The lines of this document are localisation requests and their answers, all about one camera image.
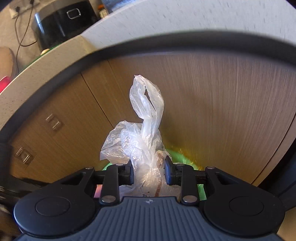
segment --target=ribbed rubber surface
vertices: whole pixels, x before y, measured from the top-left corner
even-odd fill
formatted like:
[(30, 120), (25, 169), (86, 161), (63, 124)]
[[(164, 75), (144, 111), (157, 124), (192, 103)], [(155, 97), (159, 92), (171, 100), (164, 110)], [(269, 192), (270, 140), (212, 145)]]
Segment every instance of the ribbed rubber surface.
[[(22, 235), (18, 241), (42, 239)], [(186, 207), (174, 197), (125, 197), (115, 207), (102, 208), (84, 230), (55, 241), (279, 241), (275, 234), (243, 239), (213, 228), (195, 207)]]

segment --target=black appliance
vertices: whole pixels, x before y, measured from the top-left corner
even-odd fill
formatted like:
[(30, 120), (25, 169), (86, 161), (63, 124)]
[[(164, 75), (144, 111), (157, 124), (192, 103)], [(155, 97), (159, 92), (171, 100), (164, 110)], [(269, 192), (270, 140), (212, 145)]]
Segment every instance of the black appliance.
[(35, 14), (32, 29), (42, 51), (81, 34), (99, 19), (88, 0), (57, 0)]

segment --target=white countertop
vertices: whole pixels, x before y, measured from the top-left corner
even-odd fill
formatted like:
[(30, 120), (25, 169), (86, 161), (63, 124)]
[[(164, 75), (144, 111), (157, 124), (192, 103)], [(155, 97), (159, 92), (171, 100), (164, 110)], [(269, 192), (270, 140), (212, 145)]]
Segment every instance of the white countertop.
[(0, 94), (0, 129), (42, 85), (82, 57), (153, 35), (227, 30), (296, 45), (296, 10), (285, 0), (139, 0), (40, 57)]

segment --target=plastic bag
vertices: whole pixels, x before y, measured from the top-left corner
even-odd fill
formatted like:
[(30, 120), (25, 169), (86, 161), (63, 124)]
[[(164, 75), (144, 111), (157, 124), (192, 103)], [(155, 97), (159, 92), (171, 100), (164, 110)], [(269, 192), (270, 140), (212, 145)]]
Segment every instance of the plastic bag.
[(131, 160), (134, 184), (119, 187), (120, 196), (179, 196), (179, 186), (165, 182), (164, 159), (168, 155), (158, 130), (164, 108), (159, 88), (141, 75), (135, 76), (130, 90), (131, 104), (143, 123), (121, 121), (112, 130), (100, 153), (100, 160), (112, 164)]

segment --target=power cord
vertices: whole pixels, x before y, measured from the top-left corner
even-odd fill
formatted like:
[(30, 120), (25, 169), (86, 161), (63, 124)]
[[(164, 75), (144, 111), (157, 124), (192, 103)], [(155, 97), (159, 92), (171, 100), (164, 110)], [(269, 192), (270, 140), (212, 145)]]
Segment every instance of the power cord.
[(26, 36), (26, 33), (27, 33), (27, 31), (28, 31), (29, 25), (30, 25), (31, 16), (32, 16), (33, 8), (34, 8), (34, 0), (31, 0), (31, 1), (30, 1), (30, 4), (32, 5), (32, 7), (31, 7), (30, 16), (29, 16), (29, 21), (28, 21), (28, 25), (27, 25), (26, 31), (25, 31), (24, 36), (23, 36), (23, 38), (22, 38), (21, 41), (19, 40), (18, 35), (17, 35), (17, 20), (18, 20), (18, 17), (20, 16), (20, 7), (16, 7), (16, 8), (15, 8), (15, 11), (17, 12), (17, 18), (16, 18), (16, 20), (15, 20), (15, 34), (16, 34), (16, 36), (17, 36), (17, 42), (18, 42), (18, 44), (19, 44), (19, 46), (18, 46), (18, 48), (17, 48), (17, 54), (16, 54), (16, 62), (17, 62), (17, 71), (18, 71), (18, 72), (19, 72), (19, 66), (18, 66), (18, 60), (17, 60), (17, 57), (18, 57), (18, 53), (19, 53), (20, 47), (21, 47), (21, 46), (22, 46), (22, 47), (29, 47), (29, 46), (31, 46), (31, 45), (33, 45), (33, 44), (35, 44), (35, 43), (37, 42), (37, 41), (35, 41), (35, 42), (30, 43), (30, 44), (28, 44), (28, 45), (23, 45), (23, 44), (22, 44), (22, 42), (23, 42), (23, 40), (24, 40), (24, 38), (25, 38), (25, 36)]

